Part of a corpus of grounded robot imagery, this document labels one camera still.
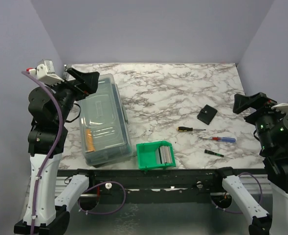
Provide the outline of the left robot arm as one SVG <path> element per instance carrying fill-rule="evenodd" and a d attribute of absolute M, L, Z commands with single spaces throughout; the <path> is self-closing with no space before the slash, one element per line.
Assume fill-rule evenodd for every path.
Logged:
<path fill-rule="evenodd" d="M 38 87 L 28 96 L 28 111 L 33 116 L 28 135 L 31 179 L 28 204 L 21 221 L 15 224 L 16 235 L 63 235 L 70 221 L 70 211 L 80 195 L 95 190 L 96 182 L 86 175 L 75 175 L 59 197 L 55 196 L 59 164 L 68 130 L 65 124 L 72 107 L 94 94 L 99 72 L 80 72 L 69 68 L 67 81 L 49 75 L 39 78 L 39 69 L 27 69 L 22 74 Z"/>

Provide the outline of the black leather card holder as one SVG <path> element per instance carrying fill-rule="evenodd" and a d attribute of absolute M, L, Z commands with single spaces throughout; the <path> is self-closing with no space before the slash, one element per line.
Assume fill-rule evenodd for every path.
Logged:
<path fill-rule="evenodd" d="M 209 125 L 215 115 L 217 114 L 217 110 L 209 105 L 205 105 L 197 115 L 198 120 Z"/>

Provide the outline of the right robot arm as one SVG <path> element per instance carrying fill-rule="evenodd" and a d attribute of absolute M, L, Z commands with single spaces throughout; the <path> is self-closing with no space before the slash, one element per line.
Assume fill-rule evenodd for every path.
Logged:
<path fill-rule="evenodd" d="M 246 218 L 249 234 L 288 235 L 288 103 L 279 104 L 264 93 L 235 94 L 233 113 L 248 108 L 255 109 L 244 119 L 256 128 L 272 190 L 272 213 L 252 197 L 231 167 L 216 169 L 212 186 L 230 194 Z"/>

